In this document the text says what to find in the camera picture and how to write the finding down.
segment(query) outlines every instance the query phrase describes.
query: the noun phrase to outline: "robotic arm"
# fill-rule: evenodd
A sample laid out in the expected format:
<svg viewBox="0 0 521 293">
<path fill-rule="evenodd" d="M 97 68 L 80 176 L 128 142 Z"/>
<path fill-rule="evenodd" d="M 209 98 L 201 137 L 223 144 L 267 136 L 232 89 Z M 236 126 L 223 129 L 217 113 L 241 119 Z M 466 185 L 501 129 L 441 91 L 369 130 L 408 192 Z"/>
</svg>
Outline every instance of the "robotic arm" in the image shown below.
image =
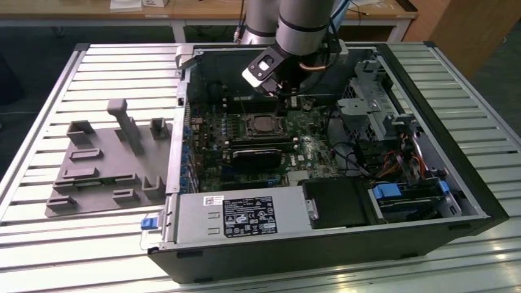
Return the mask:
<svg viewBox="0 0 521 293">
<path fill-rule="evenodd" d="M 311 67 L 329 26 L 334 0 L 249 0 L 243 44 L 273 43 L 243 71 L 257 91 L 280 98 L 297 95 L 300 83 L 326 65 Z"/>
</svg>

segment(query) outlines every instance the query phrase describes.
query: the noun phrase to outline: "power supply label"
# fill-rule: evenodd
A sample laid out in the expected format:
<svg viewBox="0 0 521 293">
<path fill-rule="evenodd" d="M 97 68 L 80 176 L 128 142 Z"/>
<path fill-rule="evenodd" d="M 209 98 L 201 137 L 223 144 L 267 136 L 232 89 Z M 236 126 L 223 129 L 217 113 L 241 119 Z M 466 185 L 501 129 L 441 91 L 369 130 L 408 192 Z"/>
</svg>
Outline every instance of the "power supply label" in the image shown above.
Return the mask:
<svg viewBox="0 0 521 293">
<path fill-rule="evenodd" d="M 223 215 L 228 238 L 277 232 L 272 197 L 224 200 Z"/>
</svg>

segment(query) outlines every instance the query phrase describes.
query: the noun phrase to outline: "green circuit board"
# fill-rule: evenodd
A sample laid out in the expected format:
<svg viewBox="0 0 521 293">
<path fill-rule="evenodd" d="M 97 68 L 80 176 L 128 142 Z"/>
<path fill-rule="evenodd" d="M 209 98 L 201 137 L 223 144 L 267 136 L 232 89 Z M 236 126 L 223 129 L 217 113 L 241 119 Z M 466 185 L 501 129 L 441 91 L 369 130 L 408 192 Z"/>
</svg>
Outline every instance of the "green circuit board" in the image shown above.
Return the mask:
<svg viewBox="0 0 521 293">
<path fill-rule="evenodd" d="M 288 112 L 288 116 L 280 119 L 280 124 L 284 127 L 283 136 L 292 139 L 292 142 L 289 143 L 291 151 L 283 152 L 281 164 L 277 168 L 263 172 L 233 171 L 229 165 L 232 150 L 228 150 L 225 145 L 231 137 L 239 138 L 239 140 L 247 137 L 247 116 L 249 115 L 208 113 L 205 117 L 207 135 L 201 137 L 211 137 L 211 143 L 203 141 L 199 143 L 199 155 L 204 166 L 197 174 L 201 192 L 220 191 L 224 184 L 257 181 L 272 181 L 273 187 L 289 186 L 287 175 L 288 172 L 295 171 L 307 171 L 309 178 L 340 175 L 338 166 L 330 155 L 322 134 L 325 117 L 321 108 L 315 108 L 311 111 L 292 110 Z M 235 123 L 233 130 L 231 129 L 231 121 Z"/>
</svg>

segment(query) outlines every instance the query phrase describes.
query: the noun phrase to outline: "table leg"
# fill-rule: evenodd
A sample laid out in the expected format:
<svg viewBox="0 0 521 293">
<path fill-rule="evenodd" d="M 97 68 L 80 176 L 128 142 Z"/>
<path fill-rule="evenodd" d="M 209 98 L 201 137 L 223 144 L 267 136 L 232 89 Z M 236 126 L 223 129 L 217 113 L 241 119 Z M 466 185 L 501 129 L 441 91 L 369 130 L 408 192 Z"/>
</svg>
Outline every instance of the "table leg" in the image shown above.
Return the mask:
<svg viewBox="0 0 521 293">
<path fill-rule="evenodd" d="M 406 29 L 409 28 L 410 25 L 410 21 L 412 21 L 410 19 L 398 20 L 397 25 L 393 27 L 390 31 L 388 42 L 401 42 L 406 33 Z"/>
<path fill-rule="evenodd" d="M 55 33 L 56 38 L 63 38 L 65 36 L 63 26 L 52 26 L 51 29 L 52 29 L 52 32 Z"/>
<path fill-rule="evenodd" d="M 185 37 L 185 21 L 184 20 L 172 20 L 171 21 L 173 38 L 176 43 L 187 43 Z"/>
</svg>

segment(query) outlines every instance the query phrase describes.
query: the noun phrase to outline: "cpu socket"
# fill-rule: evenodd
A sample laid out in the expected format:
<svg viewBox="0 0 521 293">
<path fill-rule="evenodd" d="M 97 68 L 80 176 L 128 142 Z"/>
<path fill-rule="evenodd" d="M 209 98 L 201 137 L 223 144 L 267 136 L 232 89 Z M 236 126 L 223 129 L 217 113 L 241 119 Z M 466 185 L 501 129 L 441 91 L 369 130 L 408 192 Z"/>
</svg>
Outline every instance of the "cpu socket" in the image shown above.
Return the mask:
<svg viewBox="0 0 521 293">
<path fill-rule="evenodd" d="M 281 118 L 273 114 L 251 114 L 247 116 L 247 130 L 249 137 L 283 136 Z"/>
</svg>

